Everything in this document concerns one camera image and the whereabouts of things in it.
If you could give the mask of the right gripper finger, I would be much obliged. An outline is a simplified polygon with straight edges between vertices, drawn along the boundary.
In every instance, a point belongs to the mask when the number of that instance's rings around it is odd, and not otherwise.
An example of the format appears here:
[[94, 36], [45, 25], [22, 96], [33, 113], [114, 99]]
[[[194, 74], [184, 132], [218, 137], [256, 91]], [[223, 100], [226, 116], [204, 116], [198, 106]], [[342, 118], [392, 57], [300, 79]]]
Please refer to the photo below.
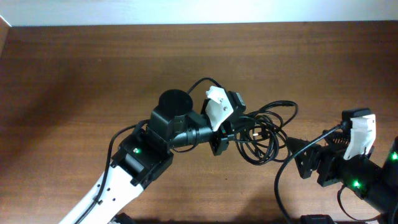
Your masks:
[[[297, 139], [297, 138], [292, 138], [289, 137], [287, 139], [287, 147], [288, 150], [292, 153], [295, 154], [296, 152], [299, 152], [301, 149], [303, 149], [305, 146], [309, 145], [310, 141], [306, 141], [303, 139]], [[306, 150], [304, 150], [302, 153], [297, 155], [294, 159], [297, 165], [311, 165], [315, 160], [316, 156], [320, 150], [320, 145], [319, 144], [312, 144]]]
[[324, 137], [326, 144], [322, 152], [345, 152], [350, 144], [350, 137], [342, 131], [335, 131]]

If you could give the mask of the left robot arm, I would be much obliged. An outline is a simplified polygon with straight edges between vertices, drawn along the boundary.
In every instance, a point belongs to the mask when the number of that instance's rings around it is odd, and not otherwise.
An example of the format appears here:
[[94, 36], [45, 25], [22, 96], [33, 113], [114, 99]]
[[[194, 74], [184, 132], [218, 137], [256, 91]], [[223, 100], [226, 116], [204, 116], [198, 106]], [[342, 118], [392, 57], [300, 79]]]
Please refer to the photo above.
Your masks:
[[128, 129], [130, 135], [107, 158], [106, 168], [62, 223], [118, 223], [117, 214], [172, 164], [172, 150], [210, 144], [220, 155], [234, 138], [233, 123], [246, 106], [239, 93], [211, 86], [200, 114], [183, 90], [163, 92], [150, 118]]

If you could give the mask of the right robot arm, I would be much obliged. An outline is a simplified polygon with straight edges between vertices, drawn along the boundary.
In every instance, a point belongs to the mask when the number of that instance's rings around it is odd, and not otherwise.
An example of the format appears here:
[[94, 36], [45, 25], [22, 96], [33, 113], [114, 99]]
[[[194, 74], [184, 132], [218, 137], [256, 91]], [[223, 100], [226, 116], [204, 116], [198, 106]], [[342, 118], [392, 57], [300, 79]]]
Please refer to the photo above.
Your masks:
[[340, 182], [342, 189], [350, 189], [380, 213], [375, 220], [397, 223], [397, 140], [380, 167], [363, 153], [347, 159], [343, 157], [354, 142], [354, 137], [347, 131], [329, 133], [325, 130], [322, 135], [325, 146], [297, 138], [287, 140], [287, 148], [301, 178], [307, 179], [315, 171], [318, 173], [317, 183], [322, 187]]

